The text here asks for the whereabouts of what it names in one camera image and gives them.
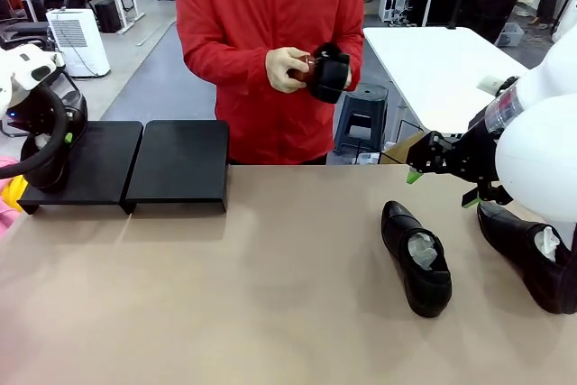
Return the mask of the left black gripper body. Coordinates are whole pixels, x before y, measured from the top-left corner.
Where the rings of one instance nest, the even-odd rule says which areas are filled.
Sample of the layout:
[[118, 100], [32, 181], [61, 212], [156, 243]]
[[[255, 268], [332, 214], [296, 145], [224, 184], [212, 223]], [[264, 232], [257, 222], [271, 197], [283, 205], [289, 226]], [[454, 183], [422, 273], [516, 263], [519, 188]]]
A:
[[[35, 135], [52, 133], [60, 117], [55, 115], [54, 97], [57, 96], [48, 87], [34, 89], [21, 103], [8, 110], [8, 124], [16, 129]], [[78, 92], [71, 90], [60, 97], [66, 111], [66, 132], [78, 135]]]

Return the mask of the person's right hand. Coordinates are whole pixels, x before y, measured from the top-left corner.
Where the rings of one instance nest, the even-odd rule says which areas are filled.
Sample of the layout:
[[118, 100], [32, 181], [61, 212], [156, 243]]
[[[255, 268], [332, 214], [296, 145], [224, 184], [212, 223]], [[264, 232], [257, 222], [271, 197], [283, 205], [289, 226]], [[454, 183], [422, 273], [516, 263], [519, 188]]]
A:
[[291, 78], [289, 71], [295, 69], [302, 73], [308, 73], [309, 66], [301, 59], [308, 55], [308, 52], [294, 47], [282, 47], [268, 51], [265, 57], [265, 69], [271, 87], [285, 94], [305, 88], [307, 84]]

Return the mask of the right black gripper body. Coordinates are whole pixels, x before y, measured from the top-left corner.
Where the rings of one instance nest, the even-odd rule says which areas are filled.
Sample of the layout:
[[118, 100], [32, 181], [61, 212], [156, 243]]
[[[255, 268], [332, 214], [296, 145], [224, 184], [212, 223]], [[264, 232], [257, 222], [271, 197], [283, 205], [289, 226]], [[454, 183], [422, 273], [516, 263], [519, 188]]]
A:
[[460, 137], [446, 137], [449, 149], [444, 155], [448, 174], [471, 183], [497, 181], [497, 144], [485, 125], [474, 125]]

